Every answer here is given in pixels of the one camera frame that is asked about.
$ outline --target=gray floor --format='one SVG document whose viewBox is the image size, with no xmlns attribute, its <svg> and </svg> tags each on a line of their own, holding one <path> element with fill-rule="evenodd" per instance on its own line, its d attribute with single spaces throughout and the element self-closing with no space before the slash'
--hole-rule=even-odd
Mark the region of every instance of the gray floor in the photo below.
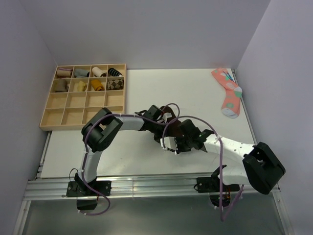
<svg viewBox="0 0 313 235">
<path fill-rule="evenodd" d="M 101 200 L 97 211 L 104 208 Z M 33 201 L 24 235 L 278 235 L 272 195 L 245 194 L 222 223 L 208 196 L 112 199 L 100 216 L 77 213 L 76 200 Z"/>
</svg>

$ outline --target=metal frame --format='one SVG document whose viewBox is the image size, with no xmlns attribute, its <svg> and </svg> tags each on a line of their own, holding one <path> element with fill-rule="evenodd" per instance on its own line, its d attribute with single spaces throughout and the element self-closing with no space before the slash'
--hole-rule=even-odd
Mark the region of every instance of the metal frame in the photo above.
<svg viewBox="0 0 313 235">
<path fill-rule="evenodd" d="M 235 82 L 237 82 L 235 70 L 232 70 Z M 250 131 L 254 142 L 256 138 L 249 120 L 248 113 L 243 98 L 241 98 L 242 105 L 246 114 L 246 118 L 250 127 Z M 41 179 L 41 170 L 45 161 L 45 153 L 49 144 L 51 132 L 48 133 L 43 155 L 38 169 L 37 179 L 29 181 L 26 186 L 25 194 L 21 210 L 15 225 L 15 235 L 20 235 L 28 215 L 28 210 L 32 200 L 73 200 L 77 199 L 67 198 L 67 184 L 68 178 L 62 179 Z M 124 198 L 124 197 L 160 197 L 160 196 L 204 196 L 208 193 L 197 193 L 193 186 L 197 183 L 196 178 L 210 176 L 212 172 L 197 173 L 197 174 L 168 174 L 168 175 L 137 175 L 137 176 L 121 176 L 121 177 L 98 177 L 97 180 L 112 181 L 112 189 L 110 198 Z M 244 189 L 244 193 L 257 193 L 251 186 Z M 277 211 L 282 222 L 284 234 L 293 235 L 294 231 L 288 217 L 287 209 L 281 197 L 279 186 L 275 186 L 272 190 L 273 197 L 276 203 Z M 210 193 L 210 195 L 218 195 L 219 193 Z"/>
</svg>

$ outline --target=pink sock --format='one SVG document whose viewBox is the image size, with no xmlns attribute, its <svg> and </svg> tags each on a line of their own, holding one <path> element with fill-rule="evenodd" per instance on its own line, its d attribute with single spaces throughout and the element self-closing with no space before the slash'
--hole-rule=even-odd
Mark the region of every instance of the pink sock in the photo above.
<svg viewBox="0 0 313 235">
<path fill-rule="evenodd" d="M 240 113 L 242 89 L 227 76 L 226 69 L 212 71 L 213 77 L 225 88 L 226 96 L 222 105 L 222 113 L 229 118 L 236 118 Z"/>
</svg>

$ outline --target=white table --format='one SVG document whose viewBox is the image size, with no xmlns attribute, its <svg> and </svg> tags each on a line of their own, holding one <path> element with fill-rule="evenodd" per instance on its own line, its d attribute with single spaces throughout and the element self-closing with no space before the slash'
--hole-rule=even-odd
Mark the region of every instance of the white table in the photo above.
<svg viewBox="0 0 313 235">
<path fill-rule="evenodd" d="M 241 105 L 238 118 L 221 113 L 225 92 L 214 79 L 213 69 L 128 70 L 126 112 L 132 114 L 177 103 L 181 115 L 192 115 L 209 122 L 221 136 L 253 144 L 252 133 Z M 204 124 L 193 121 L 201 130 Z M 53 131 L 47 147 L 42 178 L 68 177 L 72 168 L 79 168 L 83 158 L 80 130 Z M 224 164 L 236 164 L 224 159 Z M 194 150 L 175 155 L 162 151 L 149 132 L 121 131 L 102 154 L 99 176 L 132 176 L 149 174 L 212 172 L 219 166 L 219 156 Z"/>
</svg>

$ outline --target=wooden organizer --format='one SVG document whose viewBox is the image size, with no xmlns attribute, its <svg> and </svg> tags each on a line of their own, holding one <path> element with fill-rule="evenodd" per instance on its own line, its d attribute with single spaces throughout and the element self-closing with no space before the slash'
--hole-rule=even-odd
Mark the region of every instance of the wooden organizer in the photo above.
<svg viewBox="0 0 313 235">
<path fill-rule="evenodd" d="M 123 76 L 112 77 L 107 73 L 106 77 L 95 77 L 91 71 L 93 67 L 98 67 L 106 72 L 109 68 L 114 68 Z M 58 68 L 73 69 L 72 76 L 59 78 L 56 74 Z M 74 77 L 75 69 L 89 70 L 89 77 Z M 67 92 L 55 92 L 57 79 L 66 81 Z M 91 81 L 95 79 L 101 82 L 105 88 L 104 91 L 93 89 Z M 124 89 L 107 91 L 107 81 L 116 79 L 124 80 Z M 84 92 L 77 90 L 80 81 L 87 83 Z M 124 113 L 125 89 L 126 64 L 58 66 L 53 77 L 40 128 L 45 131 L 81 129 L 103 107 L 108 108 L 113 113 Z"/>
</svg>

